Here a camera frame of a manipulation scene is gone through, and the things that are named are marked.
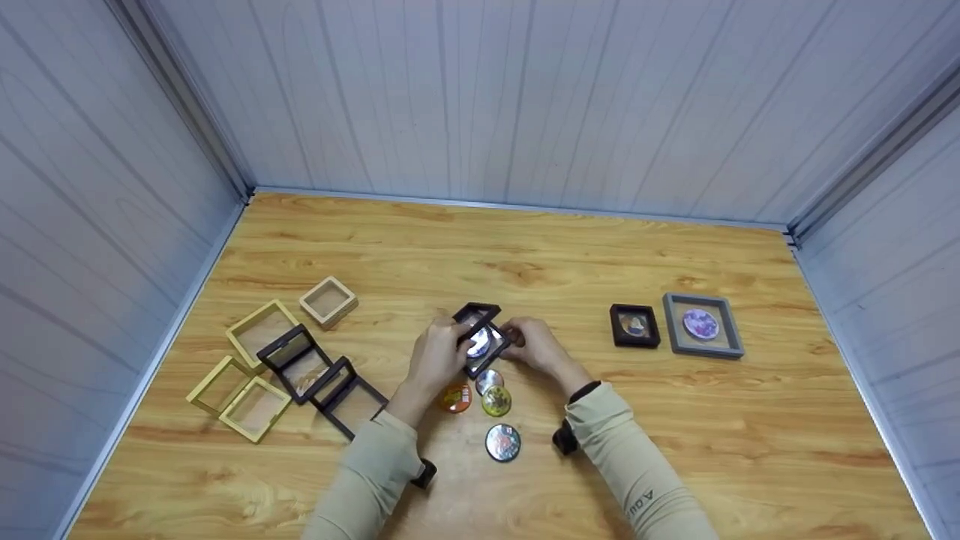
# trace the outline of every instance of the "square frame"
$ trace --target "square frame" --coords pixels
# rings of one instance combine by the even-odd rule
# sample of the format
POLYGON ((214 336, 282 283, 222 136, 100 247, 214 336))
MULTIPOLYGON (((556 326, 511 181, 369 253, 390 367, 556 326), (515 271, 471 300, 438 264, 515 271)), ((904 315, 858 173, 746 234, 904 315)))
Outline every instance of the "square frame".
POLYGON ((343 319, 347 313, 350 313, 359 305, 360 301, 357 299, 357 295, 333 276, 327 276, 323 281, 317 283, 312 289, 307 291, 306 294, 300 297, 300 307, 302 307, 308 315, 316 319, 317 324, 324 330, 332 329, 340 322, 340 319, 343 319), (310 306, 310 301, 320 296, 320 293, 330 286, 339 289, 340 292, 347 295, 347 299, 332 309, 327 315, 321 315, 313 306, 310 306))
POLYGON ((254 326, 256 326, 257 323, 266 319, 267 317, 274 314, 275 312, 282 313, 283 316, 290 321, 290 326, 292 327, 295 327, 300 323, 300 321, 298 321, 294 317, 294 314, 291 313, 290 310, 287 309, 287 307, 284 306, 280 300, 273 299, 270 302, 259 307, 256 311, 254 311, 250 315, 247 315, 243 319, 240 319, 240 321, 233 324, 230 328, 227 329, 227 339, 229 340, 230 344, 233 345, 233 348, 237 350, 237 353, 239 353, 240 357, 243 358, 245 362, 247 362, 247 366, 254 373, 262 373, 263 370, 267 369, 267 366, 262 362, 260 362, 259 359, 256 358, 255 356, 256 351, 254 351, 253 354, 251 354, 247 351, 246 348, 244 348, 243 345, 240 344, 239 336, 244 331, 247 331, 253 328, 254 326))
MULTIPOLYGON (((217 362, 217 365, 210 370, 209 373, 196 385, 193 387, 193 390, 190 390, 190 393, 186 396, 186 401, 191 405, 199 407, 205 410, 210 416, 214 418, 219 418, 223 410, 219 410, 216 407, 210 406, 204 402, 203 395, 207 388, 209 388, 218 377, 224 374, 224 372, 229 367, 234 367, 240 370, 246 377, 253 378, 255 374, 240 360, 234 358, 231 355, 226 355, 222 360, 217 362)), ((236 389, 230 392, 229 396, 224 400, 227 403, 227 406, 233 403, 233 400, 243 391, 247 383, 238 384, 236 389)))
POLYGON ((484 328, 490 328, 498 333, 500 337, 503 338, 503 342, 500 343, 496 349, 487 352, 487 357, 484 358, 483 362, 476 366, 475 369, 470 369, 469 362, 466 366, 464 366, 464 373, 466 373, 467 377, 469 377, 471 380, 476 380, 476 378, 483 373, 483 371, 487 369, 494 360, 500 357, 500 354, 503 353, 507 347, 510 347, 511 343, 510 337, 493 323, 493 318, 500 314, 500 306, 496 304, 467 302, 466 305, 458 309, 457 312, 453 314, 453 320, 457 321, 458 323, 463 323, 471 313, 480 311, 484 311, 483 316, 481 316, 477 322, 473 323, 473 326, 470 327, 470 330, 467 331, 467 333, 457 338, 457 346, 459 347, 461 343, 472 338, 477 332, 483 330, 484 328))
POLYGON ((246 386, 244 386, 243 390, 241 390, 241 392, 237 394, 235 398, 233 398, 233 401, 230 402, 230 405, 227 405, 224 411, 220 413, 220 421, 226 424, 227 426, 229 426, 232 430, 247 437, 253 444, 257 444, 260 442, 263 436, 267 434, 267 431, 269 431, 274 426, 274 424, 276 424, 276 421, 280 419, 280 416, 283 415, 283 413, 287 410, 287 407, 290 406, 290 403, 292 402, 293 402, 293 398, 290 397, 290 395, 288 395, 286 392, 283 392, 279 388, 266 382, 260 377, 254 377, 253 379, 250 380, 250 382, 247 383, 246 386), (246 429, 243 428, 243 426, 240 426, 239 424, 237 424, 236 422, 233 422, 229 418, 229 415, 231 414, 231 412, 233 412, 233 410, 238 405, 240 405, 240 403, 243 401, 243 398, 247 394, 249 394, 255 386, 259 386, 263 388, 267 392, 274 394, 275 396, 279 397, 283 401, 283 405, 280 406, 280 408, 274 414, 273 418, 271 418, 270 421, 267 422, 267 425, 264 426, 260 431, 256 431, 256 432, 247 431, 246 429))
POLYGON ((613 304, 610 306, 610 326, 613 334, 613 344, 617 347, 643 347, 656 349, 660 345, 660 329, 657 327, 657 315, 650 306, 633 306, 630 304, 613 304), (649 335, 633 335, 623 328, 621 315, 640 313, 647 319, 649 335))
POLYGON ((287 392, 290 394, 290 397, 293 398, 294 402, 297 405, 305 404, 307 401, 310 400, 312 396, 316 395, 317 392, 321 390, 321 388, 326 386, 326 382, 329 379, 326 377, 326 374, 329 372, 330 368, 333 366, 333 362, 330 360, 330 357, 326 355, 326 353, 324 352, 324 349, 322 349, 320 345, 317 344, 317 341, 313 338, 313 335, 310 333, 310 331, 306 329, 306 327, 303 324, 296 325, 291 330, 286 332, 284 335, 275 339, 270 345, 267 345, 266 347, 261 349, 259 352, 257 352, 256 357, 260 360, 260 362, 262 362, 264 365, 270 368, 270 371, 274 372, 276 377, 280 379, 280 383, 283 384, 283 387, 287 390, 287 392), (304 337, 306 337, 307 344, 308 344, 307 348, 300 351, 297 355, 291 358, 288 358, 282 364, 276 364, 270 361, 270 355, 276 353, 277 351, 280 351, 281 349, 289 345, 290 342, 293 341, 299 335, 303 335, 304 337), (287 378, 286 374, 284 374, 283 371, 286 368, 290 367, 291 365, 300 361, 304 356, 306 356, 311 351, 320 355, 320 359, 324 362, 324 364, 326 364, 326 370, 324 370, 324 372, 321 373, 319 377, 317 377, 317 380, 314 380, 310 384, 310 386, 302 394, 300 394, 297 392, 296 386, 293 384, 293 382, 289 378, 287 378))
POLYGON ((740 340, 740 334, 736 330, 736 323, 733 321, 730 302, 728 302, 726 298, 668 292, 663 295, 663 310, 666 311, 666 328, 670 332, 670 348, 674 353, 678 355, 707 356, 725 359, 738 359, 744 355, 743 342, 740 340), (720 310, 720 322, 723 324, 730 347, 713 347, 707 344, 681 344, 678 332, 683 330, 676 328, 673 321, 673 313, 676 310, 676 304, 678 302, 718 308, 720 310))
POLYGON ((380 414, 380 411, 383 410, 383 407, 387 406, 389 400, 381 394, 376 388, 374 388, 369 382, 364 380, 362 377, 357 375, 356 370, 353 368, 353 364, 350 363, 349 359, 346 356, 340 356, 334 364, 333 367, 326 370, 324 376, 321 377, 324 381, 324 385, 329 383, 338 372, 346 369, 348 375, 337 384, 329 394, 327 394, 322 400, 317 400, 316 397, 310 397, 310 403, 312 403, 320 413, 330 421, 330 424, 333 424, 340 433, 342 433, 348 440, 352 441, 355 434, 350 428, 347 427, 333 411, 337 408, 337 405, 343 402, 347 398, 347 395, 354 391, 357 386, 362 390, 367 392, 373 399, 380 403, 380 408, 373 414, 372 418, 375 418, 377 414, 380 414))

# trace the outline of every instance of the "beige display frame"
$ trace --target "beige display frame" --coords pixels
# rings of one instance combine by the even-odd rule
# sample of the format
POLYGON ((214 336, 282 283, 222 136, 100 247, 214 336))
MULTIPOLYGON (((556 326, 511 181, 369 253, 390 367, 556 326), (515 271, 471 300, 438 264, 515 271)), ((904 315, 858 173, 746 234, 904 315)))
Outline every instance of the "beige display frame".
MULTIPOLYGON (((197 406, 205 410, 210 414, 210 416, 213 416, 214 418, 219 418, 220 414, 223 411, 207 403, 204 403, 203 394, 206 391, 206 389, 209 388, 210 385, 213 384, 213 382, 217 380, 218 377, 223 375, 224 372, 227 370, 227 368, 230 366, 233 366, 236 369, 240 370, 248 378, 253 377, 253 372, 247 366, 245 366, 242 362, 240 362, 240 360, 234 358, 233 356, 226 355, 224 356, 224 359, 220 360, 220 362, 218 362, 217 365, 210 370, 210 373, 206 374, 206 377, 204 377, 203 380, 200 381, 200 383, 194 386, 193 390, 190 390, 190 393, 187 394, 186 396, 186 401, 193 406, 197 406)), ((226 403, 227 406, 229 406, 229 404, 232 404, 233 400, 235 400, 236 397, 240 394, 240 392, 243 391, 244 387, 245 387, 244 384, 238 384, 236 389, 234 389, 229 394, 229 396, 224 400, 224 403, 226 403)))
MULTIPOLYGON (((262 373, 265 369, 267 369, 267 366, 266 364, 261 362, 259 358, 256 357, 257 351, 253 351, 252 353, 249 353, 247 349, 245 349, 244 346, 240 344, 239 336, 243 334, 245 331, 252 329, 258 323, 262 322, 264 319, 266 319, 270 315, 273 315, 275 312, 282 313, 283 316, 290 321, 290 328, 293 328, 300 323, 300 321, 298 321, 297 318, 294 317, 294 314, 291 313, 290 310, 287 309, 287 307, 284 306, 280 300, 273 299, 270 302, 264 304, 257 311, 254 311, 250 315, 247 315, 246 317, 241 319, 238 323, 234 324, 233 326, 227 329, 227 339, 230 341, 230 344, 233 345, 233 348, 237 350, 237 353, 240 354, 240 357, 243 358, 243 360, 247 363, 248 368, 252 370, 254 373, 262 373)), ((279 332, 276 335, 276 337, 280 337, 284 335, 287 332, 287 330, 289 329, 279 332)))
POLYGON ((267 431, 269 431, 270 428, 276 424, 276 421, 280 419, 280 416, 287 410, 287 407, 290 406, 290 403, 292 402, 293 398, 290 397, 290 394, 287 394, 260 377, 254 377, 250 380, 250 382, 247 383, 246 386, 244 386, 243 390, 237 394, 235 398, 233 398, 233 401, 230 403, 230 405, 227 405, 227 408, 224 409, 224 412, 220 414, 220 421, 230 426, 234 431, 250 439, 253 444, 257 444, 260 442, 260 439, 267 434, 267 431), (245 430, 242 426, 230 420, 229 416, 231 412, 233 412, 233 410, 240 405, 240 403, 243 401, 243 398, 250 393, 255 386, 260 386, 267 392, 279 397, 283 401, 283 405, 280 406, 276 414, 274 414, 270 421, 267 422, 267 424, 260 431, 253 432, 245 430))
POLYGON ((269 431, 270 428, 272 428, 274 424, 276 424, 276 421, 279 420, 280 415, 282 415, 287 410, 287 407, 290 406, 290 403, 293 402, 293 398, 291 398, 286 392, 280 390, 279 388, 276 388, 272 384, 269 384, 265 380, 258 377, 253 371, 247 368, 247 366, 245 366, 243 362, 241 362, 240 360, 234 358, 233 356, 227 355, 227 356, 224 356, 224 358, 220 360, 220 362, 218 362, 217 365, 214 366, 214 368, 211 369, 209 373, 206 374, 206 377, 204 377, 203 380, 200 381, 200 383, 194 386, 193 390, 191 390, 190 393, 187 394, 186 401, 189 402, 191 405, 199 407, 200 409, 206 411, 207 413, 210 414, 210 416, 220 420, 221 422, 226 424, 229 428, 240 433, 241 435, 249 439, 251 442, 256 444, 256 443, 259 443, 260 439, 262 439, 263 436, 267 434, 267 431, 269 431), (213 382, 215 382, 218 377, 223 375, 224 372, 229 367, 234 367, 240 370, 244 374, 244 376, 249 377, 250 380, 248 380, 244 384, 238 384, 236 389, 234 389, 229 394, 229 396, 224 400, 224 402, 227 403, 227 405, 223 408, 223 410, 220 410, 214 406, 211 406, 205 403, 203 400, 203 394, 206 391, 206 389, 209 388, 210 385, 213 384, 213 382), (244 429, 242 426, 240 426, 236 422, 233 422, 229 418, 229 415, 240 403, 242 403, 243 398, 245 398, 247 394, 249 394, 254 389, 255 386, 260 386, 264 390, 274 394, 275 396, 278 396, 282 400, 282 405, 279 407, 276 414, 270 419, 270 421, 263 427, 263 429, 257 432, 251 432, 244 429))
POLYGON ((302 307, 307 314, 316 319, 317 323, 320 324, 320 328, 324 330, 332 329, 338 322, 340 322, 340 319, 343 319, 347 313, 350 313, 359 304, 360 301, 357 299, 357 295, 353 294, 353 291, 351 291, 346 285, 341 283, 340 280, 334 278, 333 276, 324 278, 322 282, 317 283, 315 287, 300 297, 300 307, 302 307), (321 315, 316 309, 313 308, 313 306, 310 305, 310 303, 316 300, 317 297, 319 297, 329 287, 340 290, 340 292, 345 294, 347 298, 334 309, 332 309, 327 315, 321 315))

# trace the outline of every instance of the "round badge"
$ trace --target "round badge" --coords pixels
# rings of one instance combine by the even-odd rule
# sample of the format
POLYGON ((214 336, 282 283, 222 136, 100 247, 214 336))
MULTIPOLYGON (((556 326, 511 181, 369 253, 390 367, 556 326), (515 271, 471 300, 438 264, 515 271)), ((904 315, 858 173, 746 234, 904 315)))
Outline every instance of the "round badge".
POLYGON ((491 416, 503 416, 510 412, 510 406, 514 400, 510 397, 510 392, 503 386, 491 386, 483 393, 480 403, 487 414, 491 416))
POLYGON ((485 369, 477 376, 477 394, 486 394, 492 386, 503 386, 503 376, 493 369, 485 369))
POLYGON ((493 426, 487 431, 487 453, 501 463, 513 461, 520 453, 520 432, 507 424, 493 426))
POLYGON ((467 358, 483 356, 487 353, 487 349, 490 348, 490 331, 484 327, 475 333, 470 340, 473 341, 473 346, 467 349, 467 358))
POLYGON ((463 412, 472 399, 469 384, 451 384, 440 395, 440 407, 448 412, 463 412))
POLYGON ((713 339, 720 334, 716 318, 697 307, 684 313, 684 328, 697 339, 713 339))
POLYGON ((637 337, 646 335, 647 327, 643 324, 645 322, 646 321, 639 315, 620 315, 620 326, 623 327, 623 331, 629 335, 635 335, 637 337))

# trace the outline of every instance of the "corrugated wall panel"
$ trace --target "corrugated wall panel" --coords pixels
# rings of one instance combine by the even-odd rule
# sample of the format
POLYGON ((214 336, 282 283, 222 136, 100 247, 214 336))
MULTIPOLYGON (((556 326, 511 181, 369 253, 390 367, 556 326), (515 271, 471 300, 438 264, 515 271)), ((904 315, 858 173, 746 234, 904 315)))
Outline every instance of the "corrugated wall panel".
POLYGON ((149 0, 260 185, 787 223, 954 0, 149 0))
POLYGON ((0 2, 0 537, 46 538, 239 204, 100 0, 0 2))
POLYGON ((938 538, 960 538, 960 110, 797 254, 938 538))

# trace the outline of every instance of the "beige sleeve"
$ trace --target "beige sleeve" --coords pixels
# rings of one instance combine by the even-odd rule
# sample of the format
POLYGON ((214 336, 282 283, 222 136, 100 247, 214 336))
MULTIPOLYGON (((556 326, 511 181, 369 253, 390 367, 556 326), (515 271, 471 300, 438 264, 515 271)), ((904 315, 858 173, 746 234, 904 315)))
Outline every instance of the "beige sleeve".
POLYGON ((417 432, 380 411, 357 431, 301 539, 373 540, 421 468, 417 432))
POLYGON ((637 540, 717 538, 707 514, 608 382, 568 405, 566 419, 637 540))

